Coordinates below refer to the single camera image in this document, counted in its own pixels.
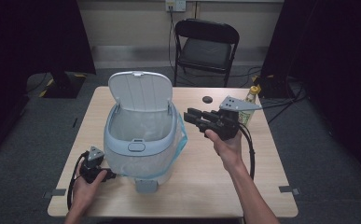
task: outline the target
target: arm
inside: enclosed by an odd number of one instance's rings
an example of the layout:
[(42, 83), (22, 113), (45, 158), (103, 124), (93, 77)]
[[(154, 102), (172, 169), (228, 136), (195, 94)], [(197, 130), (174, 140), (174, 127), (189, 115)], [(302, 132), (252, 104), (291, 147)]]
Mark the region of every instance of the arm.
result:
[(229, 172), (235, 190), (241, 202), (246, 223), (279, 223), (276, 216), (265, 203), (261, 194), (250, 177), (242, 159), (242, 133), (225, 142), (212, 130), (206, 135), (214, 143), (215, 152), (223, 161), (224, 168)]
[[(76, 176), (79, 176), (81, 164), (82, 162), (78, 164)], [(92, 204), (99, 184), (104, 179), (106, 173), (106, 170), (101, 171), (91, 184), (87, 183), (82, 176), (76, 180), (73, 187), (72, 207), (66, 215), (65, 224), (80, 223), (82, 216)]]

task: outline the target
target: container lid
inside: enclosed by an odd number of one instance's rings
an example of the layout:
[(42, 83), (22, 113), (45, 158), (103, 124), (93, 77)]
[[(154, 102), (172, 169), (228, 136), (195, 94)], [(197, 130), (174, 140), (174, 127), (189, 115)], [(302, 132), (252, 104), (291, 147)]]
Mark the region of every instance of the container lid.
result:
[(131, 111), (168, 110), (173, 96), (171, 80), (158, 73), (115, 73), (109, 78), (108, 86), (120, 108)]

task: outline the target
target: gray carpet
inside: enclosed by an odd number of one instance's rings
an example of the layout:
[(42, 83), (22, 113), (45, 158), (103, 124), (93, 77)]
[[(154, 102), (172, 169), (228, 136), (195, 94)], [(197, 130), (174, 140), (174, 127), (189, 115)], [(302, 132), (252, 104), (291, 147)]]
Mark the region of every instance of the gray carpet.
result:
[[(250, 66), (234, 66), (229, 87), (248, 88), (245, 75)], [(76, 99), (45, 99), (38, 95), (50, 75), (29, 78), (31, 98), (21, 119), (0, 147), (0, 223), (62, 223), (63, 218), (50, 217), (45, 191), (55, 189), (69, 151), (76, 138), (93, 91), (107, 85), (108, 78), (130, 69), (101, 69), (97, 76), (87, 77)], [(138, 68), (167, 75), (170, 67)], [(179, 78), (178, 86), (202, 85), (221, 87), (221, 77), (194, 77), (195, 71)], [(258, 72), (252, 68), (251, 73)], [(295, 93), (300, 84), (291, 83)], [(286, 100), (262, 99), (269, 107)], [(264, 110), (267, 120), (284, 107)], [(308, 98), (288, 107), (270, 122), (288, 181), (300, 190), (295, 196), (299, 214), (281, 218), (282, 223), (361, 223), (361, 166), (340, 143), (329, 134), (322, 116)], [(110, 219), (85, 218), (83, 223), (110, 223)], [(236, 223), (228, 219), (114, 219), (112, 223)]]

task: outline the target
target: monitor stand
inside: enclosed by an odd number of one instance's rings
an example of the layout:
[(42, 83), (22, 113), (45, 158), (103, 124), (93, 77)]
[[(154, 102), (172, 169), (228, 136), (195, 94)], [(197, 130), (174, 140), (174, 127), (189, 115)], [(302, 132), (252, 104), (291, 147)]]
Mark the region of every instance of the monitor stand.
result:
[(77, 98), (78, 93), (84, 83), (83, 75), (67, 75), (64, 72), (51, 73), (53, 79), (49, 81), (47, 87), (40, 93), (43, 98)]
[(288, 83), (279, 78), (256, 77), (254, 84), (259, 87), (259, 98), (294, 98), (294, 92), (288, 86)]

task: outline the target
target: table top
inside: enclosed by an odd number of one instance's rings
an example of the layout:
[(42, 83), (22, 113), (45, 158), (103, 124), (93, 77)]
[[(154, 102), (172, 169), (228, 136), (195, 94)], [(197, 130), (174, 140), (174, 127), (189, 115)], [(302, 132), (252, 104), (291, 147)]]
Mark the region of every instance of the table top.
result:
[[(173, 102), (183, 116), (189, 107), (218, 110), (226, 96), (242, 99), (247, 93), (248, 89), (174, 88)], [(213, 102), (205, 104), (203, 96), (211, 96)], [(95, 90), (57, 189), (68, 188), (76, 160), (82, 152), (91, 146), (104, 150), (104, 126), (114, 103), (108, 87)], [(118, 176), (100, 185), (86, 216), (242, 217), (243, 211), (235, 188), (213, 149), (213, 143), (204, 138), (195, 125), (185, 122), (185, 127), (188, 142), (173, 165), (171, 178), (159, 185), (157, 192), (138, 193), (130, 179)], [(280, 186), (288, 186), (288, 182), (262, 110), (255, 112), (249, 130), (256, 151), (255, 183), (258, 190), (277, 217), (296, 216), (298, 209), (292, 193), (279, 190)], [(243, 137), (243, 160), (249, 169), (248, 151)], [(105, 161), (102, 166), (108, 167)], [(53, 217), (66, 216), (66, 195), (53, 196), (48, 212)]]

